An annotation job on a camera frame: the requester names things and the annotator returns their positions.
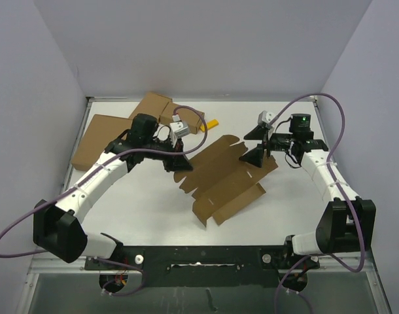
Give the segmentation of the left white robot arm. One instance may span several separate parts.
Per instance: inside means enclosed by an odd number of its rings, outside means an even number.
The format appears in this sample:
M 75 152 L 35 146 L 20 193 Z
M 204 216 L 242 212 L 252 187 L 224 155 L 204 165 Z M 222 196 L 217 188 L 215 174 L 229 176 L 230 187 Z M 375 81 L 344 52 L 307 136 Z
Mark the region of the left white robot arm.
M 34 214 L 33 242 L 67 263 L 87 256 L 99 257 L 109 269 L 119 267 L 119 241 L 105 233 L 85 232 L 82 223 L 102 195 L 145 159 L 162 161 L 167 172 L 193 169 L 183 155 L 182 138 L 190 133 L 187 123 L 173 116 L 164 140 L 155 135 L 158 126 L 153 116 L 138 114 L 63 197 Z

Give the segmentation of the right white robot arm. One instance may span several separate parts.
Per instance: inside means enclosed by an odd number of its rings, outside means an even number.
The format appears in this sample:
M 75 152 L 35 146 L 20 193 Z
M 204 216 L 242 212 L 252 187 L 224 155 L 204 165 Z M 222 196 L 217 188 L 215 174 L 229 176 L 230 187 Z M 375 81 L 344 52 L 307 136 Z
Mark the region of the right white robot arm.
M 256 167 L 272 152 L 284 152 L 305 170 L 326 202 L 326 209 L 314 232 L 292 236 L 292 244 L 281 251 L 282 262 L 291 268 L 305 255 L 350 253 L 370 248 L 376 208 L 372 200 L 362 199 L 346 182 L 329 155 L 322 139 L 315 139 L 310 114 L 292 114 L 288 133 L 271 125 L 274 114 L 263 111 L 257 126 L 244 137 L 256 140 L 256 148 L 240 157 Z

